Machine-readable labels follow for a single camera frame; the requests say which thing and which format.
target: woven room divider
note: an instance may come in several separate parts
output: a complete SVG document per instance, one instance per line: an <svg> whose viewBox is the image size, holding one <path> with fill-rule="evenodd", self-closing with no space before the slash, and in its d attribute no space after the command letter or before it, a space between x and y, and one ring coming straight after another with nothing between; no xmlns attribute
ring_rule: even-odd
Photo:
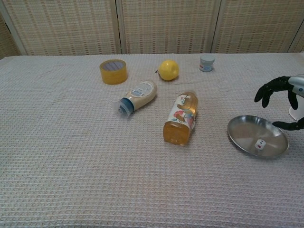
<svg viewBox="0 0 304 228"><path fill-rule="evenodd" d="M114 0L3 0L28 55L120 53Z"/></svg>
<svg viewBox="0 0 304 228"><path fill-rule="evenodd" d="M0 15L0 59L6 56L18 56L19 50Z"/></svg>
<svg viewBox="0 0 304 228"><path fill-rule="evenodd" d="M304 0L0 0L0 6L12 32L1 23L0 57L304 50Z"/></svg>
<svg viewBox="0 0 304 228"><path fill-rule="evenodd" d="M212 52L287 52L303 19L303 0L222 0Z"/></svg>
<svg viewBox="0 0 304 228"><path fill-rule="evenodd" d="M125 53L210 52L219 0L116 2Z"/></svg>
<svg viewBox="0 0 304 228"><path fill-rule="evenodd" d="M302 51L304 51L304 20L288 52L302 52Z"/></svg>

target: mayonnaise bottle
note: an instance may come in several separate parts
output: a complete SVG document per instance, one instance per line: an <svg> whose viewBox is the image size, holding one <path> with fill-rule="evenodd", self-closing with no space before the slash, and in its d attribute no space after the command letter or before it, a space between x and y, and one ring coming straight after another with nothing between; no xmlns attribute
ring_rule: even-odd
<svg viewBox="0 0 304 228"><path fill-rule="evenodd" d="M132 112L153 100L156 92L157 86L153 81L141 82L115 103L115 110L121 117L128 118Z"/></svg>

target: bottle label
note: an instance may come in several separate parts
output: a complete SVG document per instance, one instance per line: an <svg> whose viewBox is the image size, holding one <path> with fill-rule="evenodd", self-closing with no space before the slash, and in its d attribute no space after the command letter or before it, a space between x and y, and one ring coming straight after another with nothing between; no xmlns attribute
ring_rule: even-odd
<svg viewBox="0 0 304 228"><path fill-rule="evenodd" d="M173 108L169 114L167 121L174 121L193 129L195 125L195 117L191 110L184 106L187 102L187 95L180 95L177 97Z"/></svg>
<svg viewBox="0 0 304 228"><path fill-rule="evenodd" d="M153 85L148 82L141 82L131 91L131 95L135 97L143 97L149 95L153 90Z"/></svg>

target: blue bottle cap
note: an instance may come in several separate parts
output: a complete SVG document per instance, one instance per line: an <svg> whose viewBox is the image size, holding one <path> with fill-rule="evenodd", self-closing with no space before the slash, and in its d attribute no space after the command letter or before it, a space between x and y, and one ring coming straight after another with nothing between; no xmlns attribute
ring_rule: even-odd
<svg viewBox="0 0 304 228"><path fill-rule="evenodd" d="M119 102L115 103L114 108L115 112L123 118L128 118L134 111L134 105L127 98L123 98Z"/></svg>

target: yellow pear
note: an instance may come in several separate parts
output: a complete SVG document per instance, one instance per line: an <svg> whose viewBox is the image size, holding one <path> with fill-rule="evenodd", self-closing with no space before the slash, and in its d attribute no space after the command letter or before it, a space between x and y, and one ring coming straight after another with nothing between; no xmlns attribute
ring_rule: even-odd
<svg viewBox="0 0 304 228"><path fill-rule="evenodd" d="M179 75L179 65L174 60L167 59L161 63L158 74L163 80L173 80Z"/></svg>

